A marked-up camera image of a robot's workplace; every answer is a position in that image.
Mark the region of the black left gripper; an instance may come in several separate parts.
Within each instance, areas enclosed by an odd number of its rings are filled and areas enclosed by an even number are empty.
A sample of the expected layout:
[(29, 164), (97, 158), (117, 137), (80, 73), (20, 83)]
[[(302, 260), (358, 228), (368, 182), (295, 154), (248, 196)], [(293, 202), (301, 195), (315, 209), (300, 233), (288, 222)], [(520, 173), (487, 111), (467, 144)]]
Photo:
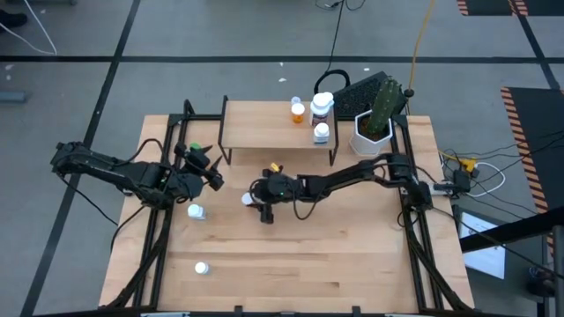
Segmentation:
[[(202, 147), (200, 151), (194, 151), (189, 147), (188, 161), (191, 165), (205, 172), (206, 167), (211, 162), (211, 160), (206, 156), (206, 153), (211, 148), (212, 146), (210, 145)], [(219, 191), (224, 185), (223, 176), (218, 170), (221, 160), (222, 157), (217, 158), (217, 160), (211, 164), (206, 174), (208, 185), (214, 191)], [(193, 198), (197, 198), (201, 195), (203, 187), (204, 181), (200, 172), (179, 172), (171, 169), (167, 178), (167, 198), (173, 200), (179, 198), (192, 200)]]

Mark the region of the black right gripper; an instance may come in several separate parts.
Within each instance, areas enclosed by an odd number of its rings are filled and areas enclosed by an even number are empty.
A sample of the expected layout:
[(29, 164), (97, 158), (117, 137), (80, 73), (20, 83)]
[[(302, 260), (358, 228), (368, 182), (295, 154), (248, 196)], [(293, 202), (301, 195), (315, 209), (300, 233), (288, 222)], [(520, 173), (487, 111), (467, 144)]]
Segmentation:
[(251, 195), (254, 202), (263, 203), (259, 205), (258, 210), (260, 213), (260, 221), (264, 224), (274, 223), (274, 215), (272, 213), (271, 204), (275, 203), (270, 201), (271, 195), (267, 189), (268, 182), (271, 180), (284, 180), (290, 182), (293, 188), (293, 200), (296, 200), (302, 192), (301, 181), (283, 174), (282, 166), (271, 163), (269, 167), (265, 168), (263, 170), (263, 178), (260, 178), (251, 184)]

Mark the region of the white melatonin bottle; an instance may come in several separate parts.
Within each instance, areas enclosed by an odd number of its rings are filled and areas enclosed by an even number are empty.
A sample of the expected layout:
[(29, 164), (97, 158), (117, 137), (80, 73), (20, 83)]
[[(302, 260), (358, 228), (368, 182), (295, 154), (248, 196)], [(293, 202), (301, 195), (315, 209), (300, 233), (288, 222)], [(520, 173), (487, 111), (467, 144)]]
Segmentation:
[(320, 122), (314, 127), (314, 144), (327, 144), (330, 139), (330, 127), (325, 122)]

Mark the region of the large white barcode bottle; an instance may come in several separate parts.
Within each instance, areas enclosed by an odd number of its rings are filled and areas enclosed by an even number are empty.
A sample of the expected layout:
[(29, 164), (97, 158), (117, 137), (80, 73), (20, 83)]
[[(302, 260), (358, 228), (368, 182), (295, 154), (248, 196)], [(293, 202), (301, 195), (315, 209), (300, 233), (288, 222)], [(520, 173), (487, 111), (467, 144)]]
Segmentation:
[(310, 102), (309, 123), (312, 127), (318, 123), (327, 122), (332, 106), (334, 105), (334, 97), (331, 92), (319, 92)]

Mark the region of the wooden shelf black metal legs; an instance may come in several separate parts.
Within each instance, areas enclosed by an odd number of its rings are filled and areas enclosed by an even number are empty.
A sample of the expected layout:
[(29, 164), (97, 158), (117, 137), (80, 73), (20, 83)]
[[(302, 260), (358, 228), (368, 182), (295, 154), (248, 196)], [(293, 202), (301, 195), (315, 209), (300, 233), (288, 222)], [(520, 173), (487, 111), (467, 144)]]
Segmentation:
[(309, 149), (329, 152), (333, 165), (338, 153), (338, 117), (329, 114), (330, 139), (314, 143), (314, 131), (307, 121), (295, 123), (288, 101), (230, 100), (223, 97), (218, 146), (227, 163), (234, 149)]

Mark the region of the white plant pot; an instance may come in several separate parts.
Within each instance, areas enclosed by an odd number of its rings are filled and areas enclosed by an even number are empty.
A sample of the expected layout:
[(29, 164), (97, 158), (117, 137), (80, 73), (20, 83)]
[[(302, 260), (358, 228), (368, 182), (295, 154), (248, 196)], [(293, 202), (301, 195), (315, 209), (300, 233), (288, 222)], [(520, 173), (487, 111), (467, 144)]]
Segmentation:
[(393, 123), (389, 118), (385, 125), (384, 131), (377, 140), (372, 140), (367, 136), (360, 133), (361, 121), (368, 119), (372, 111), (368, 110), (364, 113), (358, 114), (354, 118), (354, 130), (349, 140), (352, 150), (361, 157), (375, 157), (379, 152), (390, 143), (393, 137)]

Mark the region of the black keyboard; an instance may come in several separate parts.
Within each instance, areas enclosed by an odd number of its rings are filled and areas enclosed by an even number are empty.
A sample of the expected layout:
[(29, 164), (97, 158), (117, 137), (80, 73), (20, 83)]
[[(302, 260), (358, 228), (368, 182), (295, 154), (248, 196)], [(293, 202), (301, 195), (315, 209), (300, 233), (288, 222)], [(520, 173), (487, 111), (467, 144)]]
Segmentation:
[(334, 92), (335, 112), (338, 119), (353, 119), (356, 115), (370, 110), (381, 83), (387, 77), (385, 72), (380, 71)]

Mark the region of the green cactus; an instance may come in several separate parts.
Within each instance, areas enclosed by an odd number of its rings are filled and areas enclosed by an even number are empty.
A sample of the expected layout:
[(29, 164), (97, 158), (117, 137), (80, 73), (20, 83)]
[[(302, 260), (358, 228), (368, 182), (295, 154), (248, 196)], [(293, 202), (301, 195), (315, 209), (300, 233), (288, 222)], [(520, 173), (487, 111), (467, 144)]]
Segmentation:
[(401, 85), (393, 77), (387, 77), (376, 95), (372, 112), (367, 124), (370, 136), (381, 135), (392, 116), (397, 101), (401, 96)]

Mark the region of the black power adapter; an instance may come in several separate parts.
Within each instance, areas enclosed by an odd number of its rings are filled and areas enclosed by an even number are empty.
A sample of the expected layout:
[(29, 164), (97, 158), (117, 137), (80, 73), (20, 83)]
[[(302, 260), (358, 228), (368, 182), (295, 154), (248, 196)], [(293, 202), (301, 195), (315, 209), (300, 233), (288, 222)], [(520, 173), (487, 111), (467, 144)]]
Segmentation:
[(471, 175), (465, 170), (455, 170), (453, 172), (453, 184), (458, 193), (468, 193), (471, 190)]

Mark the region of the white screen tablet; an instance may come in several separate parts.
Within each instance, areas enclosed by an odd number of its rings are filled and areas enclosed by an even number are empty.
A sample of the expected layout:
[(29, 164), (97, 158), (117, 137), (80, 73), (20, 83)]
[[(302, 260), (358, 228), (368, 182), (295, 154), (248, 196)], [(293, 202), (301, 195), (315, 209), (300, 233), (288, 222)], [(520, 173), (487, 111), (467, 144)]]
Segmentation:
[[(457, 225), (460, 239), (496, 227), (495, 223), (475, 216), (458, 205), (453, 205), (452, 208), (456, 220), (462, 221), (462, 224)], [(473, 269), (500, 280), (505, 278), (505, 262), (506, 251), (503, 247), (489, 247), (464, 253), (464, 264), (467, 269)]]

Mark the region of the person's shoe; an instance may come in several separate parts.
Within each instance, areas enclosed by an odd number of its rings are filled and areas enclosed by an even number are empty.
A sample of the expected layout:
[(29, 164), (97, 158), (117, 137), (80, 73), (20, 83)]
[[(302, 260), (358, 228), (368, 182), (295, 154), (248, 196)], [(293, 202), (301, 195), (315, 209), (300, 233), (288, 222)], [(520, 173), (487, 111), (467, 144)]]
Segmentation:
[(8, 28), (21, 27), (27, 23), (25, 13), (9, 13), (0, 9), (0, 23)]

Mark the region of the black metal beam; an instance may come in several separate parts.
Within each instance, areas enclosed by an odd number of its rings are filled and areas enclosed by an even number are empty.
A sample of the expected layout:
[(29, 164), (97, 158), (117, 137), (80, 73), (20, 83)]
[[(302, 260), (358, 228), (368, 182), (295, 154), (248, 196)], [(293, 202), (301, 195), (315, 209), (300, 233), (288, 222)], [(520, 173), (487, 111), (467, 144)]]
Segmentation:
[(477, 232), (461, 238), (459, 242), (462, 251), (466, 253), (547, 234), (556, 226), (557, 224), (550, 224), (546, 219), (534, 220), (533, 217), (530, 217)]

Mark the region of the black orange striped floor mat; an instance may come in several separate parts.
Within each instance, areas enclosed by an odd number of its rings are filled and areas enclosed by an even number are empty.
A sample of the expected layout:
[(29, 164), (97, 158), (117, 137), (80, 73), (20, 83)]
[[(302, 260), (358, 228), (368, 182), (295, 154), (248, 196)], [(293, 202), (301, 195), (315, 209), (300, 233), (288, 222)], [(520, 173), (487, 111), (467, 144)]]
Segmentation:
[(537, 211), (564, 206), (564, 91), (502, 87), (501, 98)]
[(464, 16), (564, 17), (564, 0), (456, 0)]

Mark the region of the black aluminium rig frame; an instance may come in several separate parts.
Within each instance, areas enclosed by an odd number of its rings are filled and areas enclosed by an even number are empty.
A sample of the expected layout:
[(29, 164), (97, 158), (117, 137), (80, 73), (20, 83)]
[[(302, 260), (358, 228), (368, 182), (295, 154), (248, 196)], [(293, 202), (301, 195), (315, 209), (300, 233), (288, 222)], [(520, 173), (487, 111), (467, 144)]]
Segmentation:
[[(188, 123), (195, 114), (195, 110), (190, 101), (184, 100), (183, 112), (181, 114), (171, 114), (168, 116), (167, 130), (164, 138), (164, 151), (161, 153), (162, 162), (168, 162), (175, 126), (180, 125), (178, 143), (183, 143), (185, 141)], [(153, 312), (157, 310), (167, 257), (169, 234), (172, 226), (173, 207), (174, 204), (170, 203), (165, 209), (151, 209), (139, 268), (115, 299), (101, 306), (100, 310), (106, 311), (115, 309), (133, 311), (137, 309), (141, 311), (142, 308), (146, 311), (151, 308)], [(142, 306), (145, 282), (151, 267), (154, 267), (154, 275), (152, 278), (149, 302), (147, 306)]]
[[(419, 313), (431, 312), (448, 315), (454, 311), (473, 312), (474, 309), (466, 305), (450, 288), (444, 277), (435, 266), (434, 251), (428, 231), (426, 211), (432, 204), (429, 194), (420, 194), (420, 186), (424, 181), (418, 178), (418, 168), (415, 165), (408, 121), (405, 115), (393, 115), (393, 136), (391, 148), (398, 154), (400, 162), (407, 164), (408, 180), (411, 182), (407, 188), (399, 190), (402, 211), (399, 216), (406, 237), (411, 262), (413, 286)], [(428, 308), (420, 265), (427, 271), (434, 308)]]

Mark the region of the grey post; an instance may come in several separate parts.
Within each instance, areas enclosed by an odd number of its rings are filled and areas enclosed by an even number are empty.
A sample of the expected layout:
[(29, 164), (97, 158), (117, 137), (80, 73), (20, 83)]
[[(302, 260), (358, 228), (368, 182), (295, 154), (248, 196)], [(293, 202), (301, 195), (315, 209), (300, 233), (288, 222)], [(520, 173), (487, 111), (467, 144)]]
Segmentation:
[(556, 317), (564, 317), (564, 225), (553, 228), (553, 266), (557, 274), (555, 281)]

